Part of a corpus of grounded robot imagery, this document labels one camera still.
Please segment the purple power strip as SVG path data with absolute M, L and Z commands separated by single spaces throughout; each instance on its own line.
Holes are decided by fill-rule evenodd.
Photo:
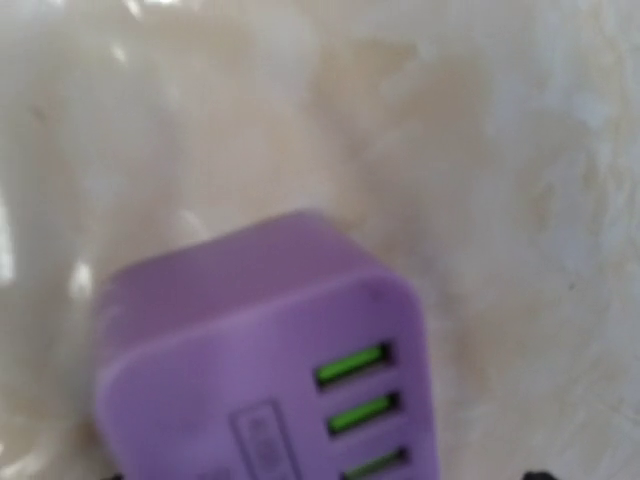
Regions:
M 94 412 L 127 479 L 435 479 L 421 303 L 322 216 L 132 265 L 96 305 Z

